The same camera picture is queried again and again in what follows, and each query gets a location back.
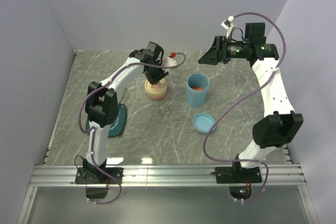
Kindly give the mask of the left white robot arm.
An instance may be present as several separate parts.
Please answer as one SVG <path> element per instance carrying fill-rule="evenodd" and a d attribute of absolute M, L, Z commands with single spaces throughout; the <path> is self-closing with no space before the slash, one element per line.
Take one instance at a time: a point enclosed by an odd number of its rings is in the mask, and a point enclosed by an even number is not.
<path fill-rule="evenodd" d="M 85 112 L 88 116 L 90 140 L 86 160 L 92 166 L 87 176 L 94 183 L 106 178 L 106 146 L 111 124 L 119 114 L 119 102 L 124 89 L 138 76 L 144 74 L 152 84 L 168 75 L 162 67 L 164 50 L 154 42 L 147 47 L 133 51 L 126 62 L 105 80 L 92 82 L 88 88 Z"/>

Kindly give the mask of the blue round lid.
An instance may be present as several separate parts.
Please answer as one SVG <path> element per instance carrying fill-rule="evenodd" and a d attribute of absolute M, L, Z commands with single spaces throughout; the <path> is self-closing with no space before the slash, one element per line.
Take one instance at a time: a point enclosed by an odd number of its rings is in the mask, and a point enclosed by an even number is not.
<path fill-rule="evenodd" d="M 207 134 L 215 124 L 215 119 L 206 113 L 199 113 L 193 118 L 193 125 L 197 131 Z"/>

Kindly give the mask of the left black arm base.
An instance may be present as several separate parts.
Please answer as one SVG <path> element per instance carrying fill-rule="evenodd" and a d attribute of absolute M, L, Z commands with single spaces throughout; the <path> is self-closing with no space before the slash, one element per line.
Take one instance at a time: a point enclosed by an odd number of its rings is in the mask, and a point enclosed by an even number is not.
<path fill-rule="evenodd" d="M 85 185 L 86 196 L 89 199 L 105 199 L 109 186 L 121 184 L 122 182 L 123 168 L 100 167 L 100 169 L 104 173 L 91 164 L 77 169 L 75 184 Z"/>

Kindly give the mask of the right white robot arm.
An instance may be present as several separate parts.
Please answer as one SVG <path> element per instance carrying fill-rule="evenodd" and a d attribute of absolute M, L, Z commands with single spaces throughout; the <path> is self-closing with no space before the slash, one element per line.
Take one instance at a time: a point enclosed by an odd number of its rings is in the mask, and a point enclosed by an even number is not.
<path fill-rule="evenodd" d="M 303 115 L 296 113 L 289 101 L 279 68 L 283 56 L 274 44 L 266 42 L 265 23 L 247 23 L 241 40 L 232 38 L 237 29 L 232 22 L 225 20 L 222 26 L 227 30 L 226 36 L 216 36 L 199 63 L 217 65 L 231 59 L 247 60 L 257 77 L 264 104 L 264 117 L 253 126 L 253 139 L 237 155 L 232 168 L 233 179 L 243 182 L 250 176 L 250 169 L 293 140 L 303 124 Z"/>

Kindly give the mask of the metal serving tongs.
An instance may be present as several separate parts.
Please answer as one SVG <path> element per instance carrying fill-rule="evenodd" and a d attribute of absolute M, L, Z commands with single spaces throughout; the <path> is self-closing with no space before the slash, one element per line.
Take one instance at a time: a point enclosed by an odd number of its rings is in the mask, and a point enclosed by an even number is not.
<path fill-rule="evenodd" d="M 122 96 L 120 98 L 119 104 L 123 101 L 123 99 L 125 98 L 126 94 L 127 94 L 128 88 L 124 88 Z"/>

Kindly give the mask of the red shrimp piece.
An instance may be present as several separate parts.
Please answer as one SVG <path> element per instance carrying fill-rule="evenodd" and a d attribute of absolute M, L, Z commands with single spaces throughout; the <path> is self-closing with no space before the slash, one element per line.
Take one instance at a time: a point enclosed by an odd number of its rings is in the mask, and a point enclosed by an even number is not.
<path fill-rule="evenodd" d="M 202 87 L 198 87 L 198 86 L 192 86 L 191 88 L 192 88 L 193 90 L 197 90 L 197 91 L 204 90 Z"/>

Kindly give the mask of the blue tall cup container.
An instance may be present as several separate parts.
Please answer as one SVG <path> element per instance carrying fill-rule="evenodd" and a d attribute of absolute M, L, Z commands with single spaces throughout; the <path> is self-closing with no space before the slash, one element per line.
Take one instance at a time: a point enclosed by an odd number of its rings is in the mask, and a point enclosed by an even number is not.
<path fill-rule="evenodd" d="M 193 90 L 192 86 L 202 87 L 204 90 Z M 191 107 L 200 107 L 204 104 L 210 81 L 207 76 L 202 73 L 194 73 L 190 75 L 186 82 L 185 102 Z"/>

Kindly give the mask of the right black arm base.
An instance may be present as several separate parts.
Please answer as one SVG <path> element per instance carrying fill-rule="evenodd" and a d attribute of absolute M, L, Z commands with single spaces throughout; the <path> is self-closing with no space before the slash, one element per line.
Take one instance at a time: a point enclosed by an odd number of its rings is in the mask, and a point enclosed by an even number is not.
<path fill-rule="evenodd" d="M 253 183 L 261 183 L 262 177 L 259 167 L 242 168 L 240 163 L 231 167 L 215 167 L 214 175 L 217 184 L 232 184 L 229 193 L 235 200 L 244 201 L 252 196 Z"/>

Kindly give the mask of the beige round lid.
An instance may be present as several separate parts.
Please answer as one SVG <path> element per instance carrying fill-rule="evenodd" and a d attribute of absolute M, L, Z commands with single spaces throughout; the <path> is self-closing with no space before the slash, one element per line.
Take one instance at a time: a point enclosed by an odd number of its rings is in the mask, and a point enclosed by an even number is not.
<path fill-rule="evenodd" d="M 157 84 L 150 84 L 148 80 L 144 84 L 145 91 L 148 95 L 160 96 L 167 91 L 167 82 L 161 79 Z"/>

